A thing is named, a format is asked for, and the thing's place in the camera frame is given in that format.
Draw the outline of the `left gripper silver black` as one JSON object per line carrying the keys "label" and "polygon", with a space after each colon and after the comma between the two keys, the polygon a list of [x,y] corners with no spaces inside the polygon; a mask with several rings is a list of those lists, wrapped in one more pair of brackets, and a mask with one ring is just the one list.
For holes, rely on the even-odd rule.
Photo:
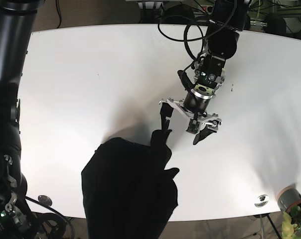
{"label": "left gripper silver black", "polygon": [[210,97],[200,98],[193,93],[188,93],[183,100],[168,98],[160,100],[161,130],[167,131],[172,113],[178,111],[188,120],[186,132],[196,134],[193,145],[206,139],[209,135],[216,133],[222,120],[217,114],[208,114],[206,108],[210,102]]}

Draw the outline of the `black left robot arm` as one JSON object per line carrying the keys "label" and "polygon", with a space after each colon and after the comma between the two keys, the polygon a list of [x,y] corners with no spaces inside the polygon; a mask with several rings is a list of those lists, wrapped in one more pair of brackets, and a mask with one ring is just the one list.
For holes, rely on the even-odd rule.
{"label": "black left robot arm", "polygon": [[217,0],[212,13],[207,16],[207,31],[199,38],[202,45],[197,55],[190,51],[188,32],[192,26],[198,25],[199,18],[189,20],[181,41],[192,58],[189,67],[194,70],[194,80],[190,80],[185,69],[178,70],[177,74],[187,92],[185,99],[160,101],[164,140],[171,132],[169,123],[173,111],[178,111],[189,120],[186,132],[195,135],[193,144],[218,131],[222,120],[217,114],[208,114],[206,109],[225,81],[224,66],[226,60],[236,53],[239,33],[244,30],[250,4],[249,0]]}

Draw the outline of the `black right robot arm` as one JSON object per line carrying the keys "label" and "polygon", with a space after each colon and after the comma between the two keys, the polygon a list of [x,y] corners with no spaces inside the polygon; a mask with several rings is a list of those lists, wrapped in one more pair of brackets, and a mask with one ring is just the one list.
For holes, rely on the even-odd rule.
{"label": "black right robot arm", "polygon": [[39,222],[21,172],[18,89],[42,0],[0,0],[0,239],[33,239]]}

